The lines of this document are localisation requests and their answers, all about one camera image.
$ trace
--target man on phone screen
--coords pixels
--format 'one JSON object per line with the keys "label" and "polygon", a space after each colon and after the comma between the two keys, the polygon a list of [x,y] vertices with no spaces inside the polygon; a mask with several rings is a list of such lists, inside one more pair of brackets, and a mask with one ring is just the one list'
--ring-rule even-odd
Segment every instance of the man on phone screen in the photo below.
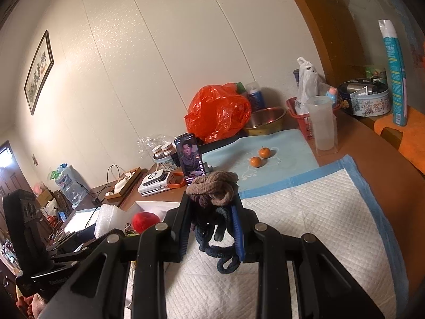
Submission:
{"label": "man on phone screen", "polygon": [[196,177],[202,175],[202,168],[199,162],[197,151],[192,150],[193,145],[190,140],[186,140],[182,144],[183,156],[180,157],[180,163],[183,165],[184,174],[187,177]]}

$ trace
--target framed picture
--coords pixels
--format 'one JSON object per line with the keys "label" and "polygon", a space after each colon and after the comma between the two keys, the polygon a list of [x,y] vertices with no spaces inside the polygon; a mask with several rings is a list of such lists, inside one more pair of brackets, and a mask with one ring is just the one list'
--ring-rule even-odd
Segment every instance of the framed picture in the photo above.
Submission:
{"label": "framed picture", "polygon": [[38,97],[41,89],[53,67],[52,48],[50,47],[49,31],[43,35],[34,58],[32,59],[31,67],[28,72],[27,80],[25,81],[25,96],[31,115],[34,115],[35,106],[37,105]]}

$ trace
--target red plush object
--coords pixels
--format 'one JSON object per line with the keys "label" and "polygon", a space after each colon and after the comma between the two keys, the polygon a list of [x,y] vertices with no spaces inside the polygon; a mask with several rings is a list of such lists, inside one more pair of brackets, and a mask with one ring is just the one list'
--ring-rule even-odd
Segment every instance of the red plush object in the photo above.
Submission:
{"label": "red plush object", "polygon": [[136,213],[131,221],[133,228],[139,234],[143,233],[149,227],[159,223],[161,220],[159,217],[151,212],[139,212]]}

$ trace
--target window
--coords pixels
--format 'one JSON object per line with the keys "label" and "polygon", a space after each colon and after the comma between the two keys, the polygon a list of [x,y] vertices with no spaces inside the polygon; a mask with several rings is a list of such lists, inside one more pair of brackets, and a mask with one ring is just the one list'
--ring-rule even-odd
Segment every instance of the window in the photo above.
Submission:
{"label": "window", "polygon": [[9,148],[0,152],[0,167],[6,168],[12,163],[12,160],[12,152],[10,152]]}

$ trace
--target silver bolt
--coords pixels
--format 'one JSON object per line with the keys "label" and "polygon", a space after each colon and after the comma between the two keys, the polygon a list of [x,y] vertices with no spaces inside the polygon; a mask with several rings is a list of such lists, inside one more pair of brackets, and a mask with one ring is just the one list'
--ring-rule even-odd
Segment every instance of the silver bolt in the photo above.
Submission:
{"label": "silver bolt", "polygon": [[155,229],[158,231],[164,231],[168,228],[168,224],[165,222],[159,222],[155,225]]}
{"label": "silver bolt", "polygon": [[256,231],[266,231],[267,230],[267,224],[265,224],[265,223],[257,223],[256,225],[254,225],[254,229]]}
{"label": "silver bolt", "polygon": [[106,239],[106,241],[108,241],[108,243],[116,243],[119,240],[120,240],[120,237],[117,234],[111,234]]}
{"label": "silver bolt", "polygon": [[307,233],[303,235],[303,239],[305,242],[307,243],[313,243],[316,242],[316,236],[314,236],[313,234]]}

